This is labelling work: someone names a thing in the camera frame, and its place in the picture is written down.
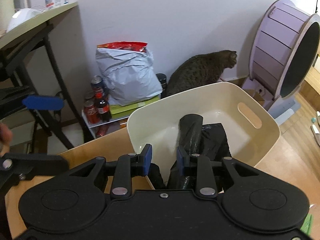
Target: black canister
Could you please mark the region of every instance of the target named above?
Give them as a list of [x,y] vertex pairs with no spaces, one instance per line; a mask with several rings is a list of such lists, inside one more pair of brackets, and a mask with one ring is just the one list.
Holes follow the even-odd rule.
[[167,97],[167,76],[163,73],[158,73],[157,78],[162,86],[161,99]]

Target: cat exercise wheel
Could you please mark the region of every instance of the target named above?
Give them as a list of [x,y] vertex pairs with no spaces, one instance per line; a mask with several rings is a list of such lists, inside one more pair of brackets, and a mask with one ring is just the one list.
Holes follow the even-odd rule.
[[242,88],[259,93],[274,118],[295,103],[292,96],[317,53],[319,23],[319,15],[301,11],[290,0],[276,1],[263,17],[252,46],[250,76]]

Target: plastic basket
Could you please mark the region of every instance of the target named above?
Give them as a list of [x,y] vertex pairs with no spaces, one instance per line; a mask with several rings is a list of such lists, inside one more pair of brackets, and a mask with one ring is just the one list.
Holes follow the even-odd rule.
[[220,82],[191,89],[137,109],[127,129],[136,153],[146,143],[153,147],[152,162],[164,181],[176,160],[179,120],[186,114],[203,116],[203,124],[222,123],[231,155],[255,166],[280,137],[270,114],[238,86]]

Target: cat's head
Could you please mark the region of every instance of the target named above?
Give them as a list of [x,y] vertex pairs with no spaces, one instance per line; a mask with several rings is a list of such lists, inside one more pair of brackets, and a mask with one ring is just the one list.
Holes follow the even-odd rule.
[[225,68],[233,68],[237,64],[237,52],[231,50],[223,50],[218,52]]

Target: basket handle hole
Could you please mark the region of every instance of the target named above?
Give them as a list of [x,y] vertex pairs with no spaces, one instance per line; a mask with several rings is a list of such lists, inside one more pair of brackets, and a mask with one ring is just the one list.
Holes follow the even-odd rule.
[[239,103],[238,110],[254,128],[260,129],[262,127],[261,119],[245,103]]

